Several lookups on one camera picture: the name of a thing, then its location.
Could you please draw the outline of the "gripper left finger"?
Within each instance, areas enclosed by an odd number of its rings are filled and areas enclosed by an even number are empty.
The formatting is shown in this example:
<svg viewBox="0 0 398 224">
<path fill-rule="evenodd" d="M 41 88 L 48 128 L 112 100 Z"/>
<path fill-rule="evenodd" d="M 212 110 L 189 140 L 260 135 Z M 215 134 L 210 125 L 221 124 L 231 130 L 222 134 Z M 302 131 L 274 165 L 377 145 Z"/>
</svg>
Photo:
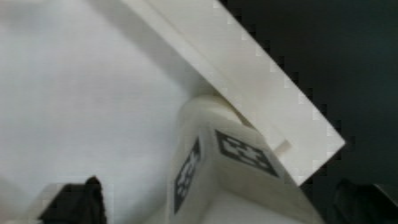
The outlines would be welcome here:
<svg viewBox="0 0 398 224">
<path fill-rule="evenodd" d="M 107 224 L 103 187 L 96 177 L 84 183 L 45 187 L 27 213 L 29 224 Z"/>
</svg>

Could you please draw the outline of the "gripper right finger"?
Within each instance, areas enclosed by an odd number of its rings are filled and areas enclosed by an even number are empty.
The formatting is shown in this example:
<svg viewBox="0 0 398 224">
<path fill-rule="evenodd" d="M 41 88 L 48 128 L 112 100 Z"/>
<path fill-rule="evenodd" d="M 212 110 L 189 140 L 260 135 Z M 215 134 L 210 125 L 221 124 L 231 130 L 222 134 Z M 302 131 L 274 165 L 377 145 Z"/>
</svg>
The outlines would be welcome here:
<svg viewBox="0 0 398 224">
<path fill-rule="evenodd" d="M 332 208 L 338 224 L 398 224 L 398 186 L 343 179 Z"/>
</svg>

